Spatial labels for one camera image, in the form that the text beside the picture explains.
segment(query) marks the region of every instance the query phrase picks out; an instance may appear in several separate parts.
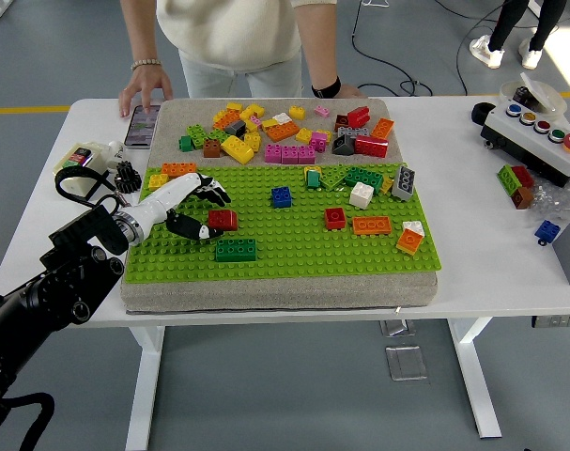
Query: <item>gray floor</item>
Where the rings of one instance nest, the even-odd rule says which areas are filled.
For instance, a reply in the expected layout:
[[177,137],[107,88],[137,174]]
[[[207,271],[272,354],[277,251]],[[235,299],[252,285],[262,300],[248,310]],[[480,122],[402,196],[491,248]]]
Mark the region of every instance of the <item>gray floor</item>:
[[[362,8],[357,46],[435,95],[463,95],[455,56],[477,21],[435,2],[390,1],[390,8]],[[444,3],[482,17],[500,2]],[[339,3],[341,78],[406,95],[399,71],[353,51],[357,7]],[[562,20],[560,27],[570,26],[570,0]],[[534,24],[527,13],[519,25]],[[515,49],[529,34],[515,30],[506,46]],[[176,95],[185,97],[177,54],[158,36]],[[469,94],[495,93],[522,71],[514,51],[499,70],[488,70],[467,43],[458,61]],[[0,107],[114,98],[130,63],[117,1],[15,0],[0,20]],[[570,90],[547,55],[532,78]],[[309,95],[307,72],[304,81]],[[247,92],[242,86],[240,95]],[[378,87],[365,92],[389,95]],[[427,94],[421,86],[417,93]],[[0,262],[65,116],[0,115]],[[171,328],[150,449],[570,450],[570,329],[534,330],[528,318],[487,326],[476,346],[504,437],[480,440],[445,321],[416,324],[418,333],[406,340],[383,337],[373,321]],[[422,347],[428,382],[391,380],[384,348],[392,343]],[[38,449],[122,449],[139,358],[125,329],[52,335],[9,392],[54,395],[55,417]],[[0,428],[0,450],[19,446],[35,414],[11,413]]]

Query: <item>green lego baseplate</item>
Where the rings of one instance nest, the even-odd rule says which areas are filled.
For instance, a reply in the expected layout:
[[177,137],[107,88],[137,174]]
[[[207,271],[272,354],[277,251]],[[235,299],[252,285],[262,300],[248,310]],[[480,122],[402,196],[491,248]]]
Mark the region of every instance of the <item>green lego baseplate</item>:
[[[199,282],[224,279],[266,279],[392,272],[432,272],[441,269],[435,243],[417,193],[401,201],[390,193],[376,194],[366,210],[349,204],[352,187],[344,183],[351,167],[394,178],[399,164],[358,164],[322,166],[322,171],[340,178],[329,189],[308,188],[303,166],[198,167],[197,171],[218,180],[232,199],[222,210],[233,210],[239,221],[237,231],[224,232],[213,240],[192,241],[155,225],[149,238],[130,249],[125,282]],[[160,168],[148,168],[141,197],[149,195],[148,180]],[[293,197],[290,208],[275,209],[271,189],[288,186]],[[328,230],[324,210],[340,207],[347,226]],[[194,195],[182,202],[177,212],[206,224],[215,204]],[[389,235],[354,235],[354,216],[389,216]],[[425,237],[414,256],[395,247],[403,222],[421,221]],[[218,240],[255,240],[256,261],[218,262]]]

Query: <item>robotic hand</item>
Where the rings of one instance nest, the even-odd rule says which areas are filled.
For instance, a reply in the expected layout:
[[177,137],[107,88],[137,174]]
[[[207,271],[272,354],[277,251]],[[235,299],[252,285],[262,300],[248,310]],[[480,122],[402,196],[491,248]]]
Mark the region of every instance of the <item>robotic hand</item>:
[[186,174],[168,181],[136,206],[127,206],[114,214],[114,220],[131,244],[144,241],[155,224],[166,222],[169,231],[191,240],[218,237],[221,230],[209,228],[196,219],[176,213],[175,208],[191,194],[224,207],[230,197],[212,177]]

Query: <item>phone screen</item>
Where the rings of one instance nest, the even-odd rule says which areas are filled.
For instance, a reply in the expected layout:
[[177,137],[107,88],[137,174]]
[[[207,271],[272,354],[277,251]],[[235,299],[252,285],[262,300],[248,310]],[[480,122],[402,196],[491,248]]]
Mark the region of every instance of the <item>phone screen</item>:
[[160,105],[151,105],[149,113],[145,113],[143,105],[138,105],[132,112],[131,125],[126,134],[124,144],[127,148],[150,148],[157,114]]

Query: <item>yellow lego brick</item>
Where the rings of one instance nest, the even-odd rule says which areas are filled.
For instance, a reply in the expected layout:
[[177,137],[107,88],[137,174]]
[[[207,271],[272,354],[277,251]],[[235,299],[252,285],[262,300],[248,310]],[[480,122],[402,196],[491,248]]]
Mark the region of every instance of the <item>yellow lego brick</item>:
[[305,108],[302,106],[291,105],[288,109],[288,115],[294,119],[304,120],[305,119]]
[[230,101],[229,103],[226,104],[226,109],[227,110],[234,110],[237,113],[240,113],[243,110],[243,104]]
[[382,185],[380,185],[380,191],[383,194],[386,194],[389,192],[389,190],[391,190],[392,186],[393,186],[393,179],[389,179],[388,177],[385,177],[382,180]]
[[245,144],[257,152],[262,144],[262,137],[258,132],[246,133]]
[[276,119],[268,119],[262,121],[262,128],[269,129],[270,127],[276,127],[278,125],[278,120]]
[[326,144],[331,143],[332,132],[330,130],[316,130],[316,132],[326,134]]
[[322,176],[322,168],[320,166],[305,166],[303,168],[303,176],[305,177],[305,181],[307,181],[307,173],[308,171],[316,171],[320,173],[320,177]]
[[310,140],[312,139],[312,131],[306,128],[303,128],[295,135],[295,139],[304,144],[310,144]]
[[155,191],[165,185],[170,178],[167,174],[154,174],[149,177],[149,191]]
[[247,133],[257,132],[257,124],[255,124],[249,119],[243,119],[243,121],[245,122],[245,128],[247,129]]
[[247,164],[254,157],[254,150],[234,135],[226,139],[221,148],[241,164]]

